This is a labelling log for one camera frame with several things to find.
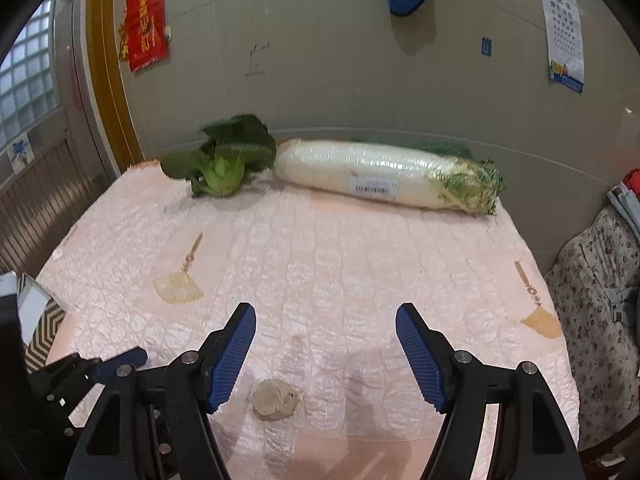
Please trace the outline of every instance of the chevron pattern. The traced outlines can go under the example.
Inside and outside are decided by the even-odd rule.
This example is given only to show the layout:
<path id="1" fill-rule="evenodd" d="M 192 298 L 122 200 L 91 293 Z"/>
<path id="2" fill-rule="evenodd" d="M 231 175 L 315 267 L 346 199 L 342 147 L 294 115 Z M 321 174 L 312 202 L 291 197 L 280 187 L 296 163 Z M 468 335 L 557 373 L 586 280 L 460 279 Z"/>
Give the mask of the chevron pattern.
<path id="1" fill-rule="evenodd" d="M 63 319 L 65 319 L 65 311 L 55 300 L 49 300 L 40 317 L 36 332 L 24 350 L 24 361 L 29 373 L 44 368 L 53 345 L 53 339 L 56 337 Z"/>

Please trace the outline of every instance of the tiled wall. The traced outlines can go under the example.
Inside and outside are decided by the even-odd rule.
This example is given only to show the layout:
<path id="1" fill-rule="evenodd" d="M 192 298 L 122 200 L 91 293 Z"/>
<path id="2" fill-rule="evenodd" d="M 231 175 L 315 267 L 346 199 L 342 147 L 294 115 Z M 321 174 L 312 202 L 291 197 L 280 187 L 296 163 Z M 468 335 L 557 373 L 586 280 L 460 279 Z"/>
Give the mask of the tiled wall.
<path id="1" fill-rule="evenodd" d="M 248 110 L 281 136 L 465 139 L 504 171 L 545 270 L 640 162 L 640 56 L 601 0 L 577 1 L 583 94 L 548 81 L 540 0 L 427 0 L 407 18 L 386 0 L 166 0 L 170 58 L 122 79 L 146 156 Z"/>

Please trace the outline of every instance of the frosted glass window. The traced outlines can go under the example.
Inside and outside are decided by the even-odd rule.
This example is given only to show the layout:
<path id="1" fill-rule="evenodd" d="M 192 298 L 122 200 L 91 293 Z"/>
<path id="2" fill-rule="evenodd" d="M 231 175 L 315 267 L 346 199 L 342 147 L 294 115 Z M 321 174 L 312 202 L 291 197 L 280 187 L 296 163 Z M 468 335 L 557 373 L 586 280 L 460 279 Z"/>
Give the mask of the frosted glass window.
<path id="1" fill-rule="evenodd" d="M 0 150 L 59 106 L 50 67 L 54 0 L 45 0 L 0 66 Z"/>

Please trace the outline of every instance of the metal door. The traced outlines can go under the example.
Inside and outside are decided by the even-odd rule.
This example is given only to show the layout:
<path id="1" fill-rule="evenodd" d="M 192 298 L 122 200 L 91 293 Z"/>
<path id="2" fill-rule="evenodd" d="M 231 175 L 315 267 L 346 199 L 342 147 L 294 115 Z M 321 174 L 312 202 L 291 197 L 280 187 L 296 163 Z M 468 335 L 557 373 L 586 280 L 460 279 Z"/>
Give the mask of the metal door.
<path id="1" fill-rule="evenodd" d="M 0 271 L 37 275 L 113 179 L 84 112 L 72 16 L 45 0 L 0 68 Z"/>

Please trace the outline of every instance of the metal screw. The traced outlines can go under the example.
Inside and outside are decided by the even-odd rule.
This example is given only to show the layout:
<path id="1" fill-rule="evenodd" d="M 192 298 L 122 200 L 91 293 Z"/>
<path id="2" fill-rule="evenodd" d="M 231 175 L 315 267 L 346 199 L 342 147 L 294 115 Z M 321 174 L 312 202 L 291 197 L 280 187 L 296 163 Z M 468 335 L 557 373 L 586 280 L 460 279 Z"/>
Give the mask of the metal screw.
<path id="1" fill-rule="evenodd" d="M 198 360 L 199 357 L 200 355 L 195 350 L 189 350 L 188 352 L 182 354 L 182 356 L 180 357 L 180 361 L 182 361 L 186 365 L 192 365 Z"/>
<path id="2" fill-rule="evenodd" d="M 470 363 L 472 359 L 471 354 L 466 350 L 456 350 L 455 354 L 453 354 L 453 357 L 456 358 L 456 361 L 462 364 Z"/>
<path id="3" fill-rule="evenodd" d="M 522 363 L 522 371 L 526 374 L 533 375 L 538 371 L 538 367 L 531 361 L 524 361 Z"/>
<path id="4" fill-rule="evenodd" d="M 132 370 L 133 366 L 131 366 L 129 363 L 124 363 L 123 365 L 118 366 L 118 368 L 116 369 L 116 375 L 118 377 L 126 377 L 131 373 Z"/>

